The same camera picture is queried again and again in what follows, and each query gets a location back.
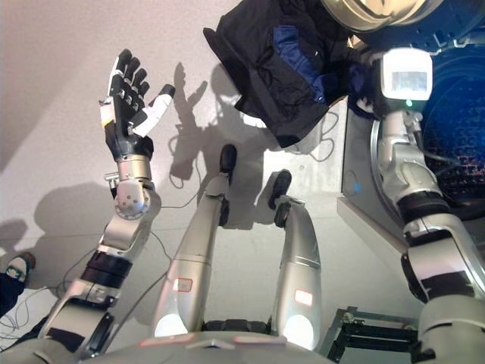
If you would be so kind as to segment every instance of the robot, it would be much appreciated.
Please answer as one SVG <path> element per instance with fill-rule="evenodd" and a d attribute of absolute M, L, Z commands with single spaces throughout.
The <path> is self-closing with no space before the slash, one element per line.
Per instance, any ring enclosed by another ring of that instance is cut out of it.
<path fill-rule="evenodd" d="M 109 309 L 118 301 L 123 280 L 161 207 L 151 182 L 153 143 L 147 134 L 167 109 L 174 88 L 166 85 L 145 105 L 146 72 L 135 73 L 138 67 L 138 59 L 123 51 L 101 103 L 106 143 L 118 168 L 111 180 L 114 217 L 82 276 L 52 309 L 39 338 L 6 351 L 5 362 L 329 362 L 312 351 L 321 341 L 320 258 L 303 202 L 286 195 L 288 171 L 278 174 L 270 199 L 275 223 L 286 232 L 270 321 L 203 321 L 214 236 L 230 210 L 226 193 L 237 154 L 231 145 L 221 151 L 220 173 L 207 186 L 171 261 L 152 336 L 104 354 L 114 323 Z M 462 222 L 449 213 L 421 150 L 419 111 L 432 89 L 430 56 L 417 49 L 393 49 L 374 62 L 373 72 L 378 87 L 370 101 L 383 121 L 378 149 L 383 188 L 406 223 L 409 249 L 402 268 L 409 288 L 426 303 L 411 360 L 483 362 L 485 265 Z"/>

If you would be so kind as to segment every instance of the small screen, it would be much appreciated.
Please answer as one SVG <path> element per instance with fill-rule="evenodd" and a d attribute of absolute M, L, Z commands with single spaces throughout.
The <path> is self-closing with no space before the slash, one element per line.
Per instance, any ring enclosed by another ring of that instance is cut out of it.
<path fill-rule="evenodd" d="M 393 91 L 426 91 L 426 72 L 393 72 Z"/>

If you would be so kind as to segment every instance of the black metal stand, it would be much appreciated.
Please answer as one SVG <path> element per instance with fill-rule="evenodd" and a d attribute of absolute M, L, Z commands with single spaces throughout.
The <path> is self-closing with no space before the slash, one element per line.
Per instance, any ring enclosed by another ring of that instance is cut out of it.
<path fill-rule="evenodd" d="M 416 341 L 418 332 L 415 330 L 343 323 L 327 357 L 339 362 L 346 347 L 408 353 Z"/>

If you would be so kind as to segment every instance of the white floor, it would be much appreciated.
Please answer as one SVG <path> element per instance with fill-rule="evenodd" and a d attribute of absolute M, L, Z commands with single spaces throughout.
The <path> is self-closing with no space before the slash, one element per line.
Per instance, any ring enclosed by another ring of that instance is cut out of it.
<path fill-rule="evenodd" d="M 164 206 L 184 206 L 197 193 L 217 165 L 223 144 L 235 143 L 239 150 L 230 224 L 217 233 L 207 319 L 268 318 L 284 232 L 271 224 L 273 216 L 263 202 L 258 204 L 258 196 L 271 173 L 282 168 L 291 170 L 289 194 L 307 201 L 317 232 L 325 325 L 339 307 L 358 306 L 390 315 L 419 313 L 421 306 L 407 287 L 336 213 L 345 101 L 303 143 L 300 150 L 315 146 L 311 155 L 297 155 L 294 149 L 277 151 L 260 121 L 243 118 L 231 107 L 236 91 L 202 28 L 215 28 L 220 16 L 237 3 L 2 2 L 1 264 L 5 267 L 18 251 L 31 249 L 38 267 L 19 306 L 9 312 L 13 319 L 17 314 L 19 326 L 25 325 L 14 331 L 3 325 L 0 336 L 21 335 L 49 312 L 54 287 L 96 247 L 113 213 L 103 175 L 114 171 L 115 165 L 104 144 L 98 100 L 123 48 L 131 49 L 147 69 L 149 96 L 164 83 L 177 87 L 175 105 L 152 134 L 152 174 Z M 329 154 L 331 142 L 316 145 L 315 140 L 335 122 L 325 136 L 333 139 L 335 148 L 328 159 L 317 162 Z M 155 219 L 153 230 L 170 254 L 195 208 L 196 199 L 184 208 L 162 209 Z M 79 275 L 86 260 L 65 279 Z M 114 308 L 118 319 L 166 268 L 167 259 L 151 237 Z M 43 287 L 48 289 L 28 299 L 27 316 L 21 303 Z M 158 287 L 134 311 L 113 348 L 146 337 Z M 1 323 L 10 325 L 5 317 Z M 0 345 L 11 344 L 7 339 Z"/>

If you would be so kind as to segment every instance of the shoe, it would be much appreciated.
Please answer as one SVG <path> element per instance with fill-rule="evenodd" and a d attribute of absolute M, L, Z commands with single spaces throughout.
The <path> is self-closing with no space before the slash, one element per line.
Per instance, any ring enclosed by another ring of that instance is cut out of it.
<path fill-rule="evenodd" d="M 36 257 L 32 253 L 24 252 L 13 258 L 5 270 L 5 274 L 20 282 L 25 282 L 29 273 L 36 267 Z"/>

